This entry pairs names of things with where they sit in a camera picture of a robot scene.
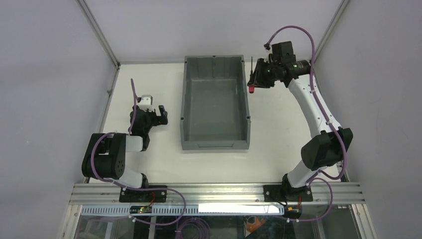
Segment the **red handled screwdriver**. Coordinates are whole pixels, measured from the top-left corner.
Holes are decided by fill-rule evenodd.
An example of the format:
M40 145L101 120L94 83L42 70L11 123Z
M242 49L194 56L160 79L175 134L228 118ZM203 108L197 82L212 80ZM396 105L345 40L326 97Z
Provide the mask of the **red handled screwdriver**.
M251 56L251 65L250 65L250 74L249 74L249 81L247 83L248 86L248 92L250 94L253 94L255 91L255 85L254 85L254 68L253 68L253 57Z

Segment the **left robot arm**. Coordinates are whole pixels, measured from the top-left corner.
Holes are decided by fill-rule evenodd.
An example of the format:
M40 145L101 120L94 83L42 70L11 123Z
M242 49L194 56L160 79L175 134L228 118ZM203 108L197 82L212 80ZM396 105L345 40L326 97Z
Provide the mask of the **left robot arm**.
M83 175L116 184L125 190L148 189L146 175L126 167L126 154L146 151L150 144L150 130L168 124L165 107L159 105L158 110L159 114L155 109L134 107L128 133L93 133L82 162Z

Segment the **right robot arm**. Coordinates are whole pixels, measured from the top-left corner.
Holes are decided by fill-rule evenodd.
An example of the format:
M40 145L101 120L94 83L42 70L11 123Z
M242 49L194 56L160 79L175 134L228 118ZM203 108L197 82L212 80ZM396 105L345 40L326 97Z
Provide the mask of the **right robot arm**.
M344 158L353 133L343 128L328 109L316 86L312 61L297 60L290 41L266 43L264 48L268 55L259 58L251 71L249 93L282 82L298 102L311 133L310 141L301 149L301 162L282 179L278 194L291 197L305 191L313 178Z

